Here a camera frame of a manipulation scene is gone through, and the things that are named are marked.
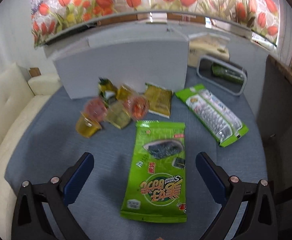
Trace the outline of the long green seaweed pack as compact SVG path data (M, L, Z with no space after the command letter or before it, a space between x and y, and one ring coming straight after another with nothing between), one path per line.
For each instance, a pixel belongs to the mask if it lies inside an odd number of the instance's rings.
M216 139L219 146L227 147L245 134L248 127L203 84L175 93Z

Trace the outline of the large green seaweed snack bag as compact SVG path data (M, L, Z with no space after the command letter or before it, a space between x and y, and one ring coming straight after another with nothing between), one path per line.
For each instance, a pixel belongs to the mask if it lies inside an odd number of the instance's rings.
M185 123L138 121L120 214L150 223L184 223Z

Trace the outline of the yellow jelly cup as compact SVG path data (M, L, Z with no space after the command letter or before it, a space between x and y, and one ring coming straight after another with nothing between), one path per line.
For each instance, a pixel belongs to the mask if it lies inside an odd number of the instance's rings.
M80 135L90 138L101 130L102 126L97 121L90 119L86 113L81 112L75 128Z

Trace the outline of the pink-lid jelly cup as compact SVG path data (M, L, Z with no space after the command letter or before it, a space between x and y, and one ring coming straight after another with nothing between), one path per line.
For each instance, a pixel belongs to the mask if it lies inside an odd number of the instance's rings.
M101 122L107 115L107 108L101 98L92 98L86 103L84 113L89 119Z

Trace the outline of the orange-lid jelly cup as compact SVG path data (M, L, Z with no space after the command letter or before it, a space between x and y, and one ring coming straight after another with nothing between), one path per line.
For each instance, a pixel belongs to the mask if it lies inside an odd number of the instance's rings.
M130 95L124 101L124 107L133 120L141 120L149 110L149 101L143 95Z

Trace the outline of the yellow-brown snack packet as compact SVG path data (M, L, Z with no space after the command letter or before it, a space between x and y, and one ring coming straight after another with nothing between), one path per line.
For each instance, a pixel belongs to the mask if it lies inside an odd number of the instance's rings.
M149 112L169 119L173 92L151 83L146 83L145 87L144 96L149 102Z

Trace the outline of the blue-grey table cloth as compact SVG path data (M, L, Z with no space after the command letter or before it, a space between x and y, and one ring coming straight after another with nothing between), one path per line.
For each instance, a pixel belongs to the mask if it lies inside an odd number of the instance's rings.
M199 239L218 213L216 204L195 166L199 152L242 181L256 183L267 178L262 140L255 116L244 96L233 96L204 82L247 125L249 131L227 147L214 137L178 98L173 98L170 121L185 123L186 214L185 223L151 224L124 219L120 209L125 195L136 126L123 129L104 123L90 138L76 132L75 124L85 99L71 100L64 88L44 105L15 148L4 174L18 193L23 181L46 183L61 176L85 152L94 156L94 169L77 200L70 206L90 239Z

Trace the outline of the cream leather sofa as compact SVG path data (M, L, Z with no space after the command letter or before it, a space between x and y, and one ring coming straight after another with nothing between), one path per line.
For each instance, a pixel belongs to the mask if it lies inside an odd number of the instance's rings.
M12 64L0 75L0 237L11 238L16 194L4 178L8 162L28 126L62 86L58 74L26 80Z

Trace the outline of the wooden side shelf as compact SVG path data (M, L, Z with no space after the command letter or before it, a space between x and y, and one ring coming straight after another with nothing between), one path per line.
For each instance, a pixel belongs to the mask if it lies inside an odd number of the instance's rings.
M272 55L268 55L267 59L277 68L279 72L285 77L285 79L288 80L288 82L292 86L292 69L290 67L285 66L280 61L278 61L276 58L274 58Z

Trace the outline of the yellow-green jelly cup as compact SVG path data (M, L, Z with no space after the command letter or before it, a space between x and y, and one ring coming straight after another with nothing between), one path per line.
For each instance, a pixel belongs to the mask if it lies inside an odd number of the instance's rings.
M123 129L131 122L131 117L121 101L109 105L105 121L118 129Z

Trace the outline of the dark green yellow snack packet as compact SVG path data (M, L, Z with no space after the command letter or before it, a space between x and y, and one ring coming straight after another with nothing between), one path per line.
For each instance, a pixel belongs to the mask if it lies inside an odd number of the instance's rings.
M109 79L100 78L98 89L99 96L107 107L116 101L118 89Z

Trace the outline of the amber jelly cup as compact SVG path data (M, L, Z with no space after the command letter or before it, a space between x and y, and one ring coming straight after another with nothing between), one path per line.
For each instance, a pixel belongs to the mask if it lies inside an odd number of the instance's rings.
M119 101L124 101L133 93L134 90L132 88L128 85L122 84L117 90L116 99Z

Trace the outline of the cream tissue box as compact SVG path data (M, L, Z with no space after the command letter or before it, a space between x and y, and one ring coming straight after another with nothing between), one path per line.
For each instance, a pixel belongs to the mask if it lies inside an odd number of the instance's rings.
M210 55L223 61L230 60L229 50L227 48L230 42L229 37L213 33L191 34L189 38L188 66L196 68L199 58L203 55Z

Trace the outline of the white cardboard box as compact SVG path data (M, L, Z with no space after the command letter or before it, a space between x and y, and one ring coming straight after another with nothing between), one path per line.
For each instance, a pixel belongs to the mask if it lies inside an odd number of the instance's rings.
M162 26L154 36L121 38L103 45L91 37L85 42L85 47L54 61L71 99L96 96L101 78L140 93L146 83L173 92L185 86L189 40L175 29Z

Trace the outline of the tulip wall poster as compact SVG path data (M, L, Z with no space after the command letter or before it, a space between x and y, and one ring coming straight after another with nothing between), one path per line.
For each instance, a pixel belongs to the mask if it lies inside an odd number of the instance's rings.
M137 11L179 11L235 22L276 43L279 0L30 0L34 46L103 16Z

